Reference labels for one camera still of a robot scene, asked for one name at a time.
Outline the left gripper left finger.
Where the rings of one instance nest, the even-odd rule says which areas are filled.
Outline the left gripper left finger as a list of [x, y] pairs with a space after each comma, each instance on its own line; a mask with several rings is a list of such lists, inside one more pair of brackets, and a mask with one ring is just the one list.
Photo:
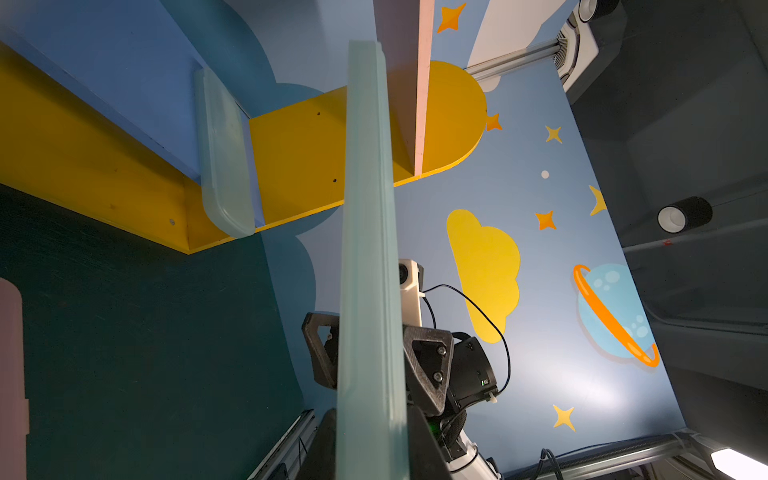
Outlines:
[[336, 478], [337, 410], [329, 409], [316, 432], [297, 480], [334, 480]]

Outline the light teal pencil case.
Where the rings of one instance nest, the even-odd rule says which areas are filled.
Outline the light teal pencil case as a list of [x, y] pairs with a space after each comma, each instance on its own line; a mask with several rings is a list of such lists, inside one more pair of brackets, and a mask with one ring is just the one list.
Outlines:
[[209, 68], [194, 73], [194, 95], [203, 207], [233, 238], [256, 229], [243, 112]]

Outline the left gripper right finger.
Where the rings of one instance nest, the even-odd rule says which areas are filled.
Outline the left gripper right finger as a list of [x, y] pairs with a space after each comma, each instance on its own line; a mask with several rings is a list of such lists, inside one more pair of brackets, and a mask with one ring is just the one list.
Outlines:
[[451, 474], [421, 410], [407, 406], [411, 480], [451, 480]]

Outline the teal green pencil case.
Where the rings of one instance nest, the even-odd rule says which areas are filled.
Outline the teal green pencil case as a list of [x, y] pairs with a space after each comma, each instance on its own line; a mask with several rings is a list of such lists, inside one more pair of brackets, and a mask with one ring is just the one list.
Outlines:
[[350, 42], [336, 476], [406, 479], [408, 427], [385, 57]]

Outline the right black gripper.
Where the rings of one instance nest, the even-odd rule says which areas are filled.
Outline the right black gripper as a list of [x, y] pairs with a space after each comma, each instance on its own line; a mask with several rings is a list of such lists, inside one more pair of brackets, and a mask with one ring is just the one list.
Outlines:
[[[338, 385], [339, 316], [309, 312], [302, 324], [314, 380], [336, 390]], [[443, 414], [453, 361], [451, 332], [405, 325], [403, 351], [409, 400], [427, 417]]]

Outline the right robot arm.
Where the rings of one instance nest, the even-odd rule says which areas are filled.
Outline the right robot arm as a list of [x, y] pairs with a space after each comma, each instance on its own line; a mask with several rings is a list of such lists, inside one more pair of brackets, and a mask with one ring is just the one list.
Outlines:
[[[423, 326], [421, 314], [406, 313], [403, 351], [407, 393], [410, 479], [499, 479], [494, 464], [483, 466], [479, 451], [462, 437], [467, 410], [500, 394], [496, 375], [480, 341], [464, 332]], [[321, 340], [320, 327], [329, 327]], [[339, 315], [310, 312], [302, 324], [315, 381], [338, 385]], [[320, 423], [297, 479], [335, 479], [336, 411]]]

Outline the small pink pencil case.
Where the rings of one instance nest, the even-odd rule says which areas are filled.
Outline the small pink pencil case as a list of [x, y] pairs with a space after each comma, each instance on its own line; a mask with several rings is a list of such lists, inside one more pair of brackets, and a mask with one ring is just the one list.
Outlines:
[[29, 404], [25, 394], [22, 297], [1, 280], [1, 478], [26, 479]]

